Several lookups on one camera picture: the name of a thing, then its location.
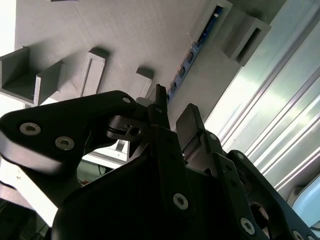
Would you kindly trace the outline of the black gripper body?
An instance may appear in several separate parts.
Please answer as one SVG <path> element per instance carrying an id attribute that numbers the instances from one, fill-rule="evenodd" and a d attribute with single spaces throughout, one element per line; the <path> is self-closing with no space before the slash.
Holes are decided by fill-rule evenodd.
<path id="1" fill-rule="evenodd" d="M 218 240 L 239 232 L 227 206 L 235 165 L 209 155 L 210 173 L 188 168 L 180 152 L 138 157 L 76 190 L 62 204 L 53 240 Z"/>

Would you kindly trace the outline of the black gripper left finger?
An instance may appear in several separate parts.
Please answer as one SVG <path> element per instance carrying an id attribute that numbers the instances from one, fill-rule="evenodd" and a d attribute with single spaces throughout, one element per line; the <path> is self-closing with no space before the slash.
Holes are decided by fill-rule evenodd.
<path id="1" fill-rule="evenodd" d="M 50 179 L 72 177 L 84 155 L 117 140 L 128 141 L 137 155 L 155 164 L 160 207 L 176 218 L 191 218 L 191 189 L 161 85 L 148 106 L 114 90 L 5 114 L 0 119 L 0 180 L 51 222 L 59 205 L 27 173 L 39 173 L 50 187 Z"/>

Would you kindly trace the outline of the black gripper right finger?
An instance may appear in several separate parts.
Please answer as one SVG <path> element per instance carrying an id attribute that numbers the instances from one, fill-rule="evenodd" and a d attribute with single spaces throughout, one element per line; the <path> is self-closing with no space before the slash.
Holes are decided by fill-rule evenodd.
<path id="1" fill-rule="evenodd" d="M 204 175 L 210 231 L 226 240 L 315 240 L 317 236 L 239 150 L 225 152 L 188 104 L 176 121 L 186 165 Z"/>

